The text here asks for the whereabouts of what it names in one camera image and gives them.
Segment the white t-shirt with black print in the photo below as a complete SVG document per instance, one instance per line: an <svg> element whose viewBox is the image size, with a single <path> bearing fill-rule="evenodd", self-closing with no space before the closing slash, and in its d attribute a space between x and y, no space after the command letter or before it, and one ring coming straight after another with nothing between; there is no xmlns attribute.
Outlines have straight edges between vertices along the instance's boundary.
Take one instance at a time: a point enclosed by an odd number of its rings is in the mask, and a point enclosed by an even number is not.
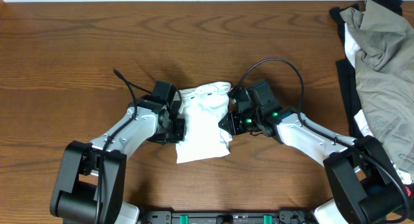
<svg viewBox="0 0 414 224"><path fill-rule="evenodd" d="M229 82L214 82L180 91L179 114L185 118L184 140L176 143L177 163L224 157L232 136L219 127L228 113Z"/></svg>

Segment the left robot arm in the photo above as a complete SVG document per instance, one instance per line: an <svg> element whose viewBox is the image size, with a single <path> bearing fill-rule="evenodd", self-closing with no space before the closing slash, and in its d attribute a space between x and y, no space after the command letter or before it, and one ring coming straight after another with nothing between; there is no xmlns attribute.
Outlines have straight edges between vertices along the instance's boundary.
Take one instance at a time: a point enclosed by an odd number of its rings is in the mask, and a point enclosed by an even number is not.
<svg viewBox="0 0 414 224"><path fill-rule="evenodd" d="M185 120L174 85L157 81L153 91L135 98L125 115L106 133L65 148L50 213L64 223L137 223L138 207L123 200L127 160L145 141L178 143Z"/></svg>

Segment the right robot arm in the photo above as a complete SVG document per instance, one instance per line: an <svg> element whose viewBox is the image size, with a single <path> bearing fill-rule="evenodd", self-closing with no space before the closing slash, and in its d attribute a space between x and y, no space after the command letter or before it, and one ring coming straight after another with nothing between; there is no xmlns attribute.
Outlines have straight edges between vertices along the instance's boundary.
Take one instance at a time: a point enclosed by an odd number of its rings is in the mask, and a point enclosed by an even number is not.
<svg viewBox="0 0 414 224"><path fill-rule="evenodd" d="M309 120L292 107L284 108L265 80L228 93L237 109L219 127L231 135L263 134L296 148L325 169L332 199L312 212L314 223L389 223L400 211L409 218L409 190L402 183L382 144L372 136L343 136Z"/></svg>

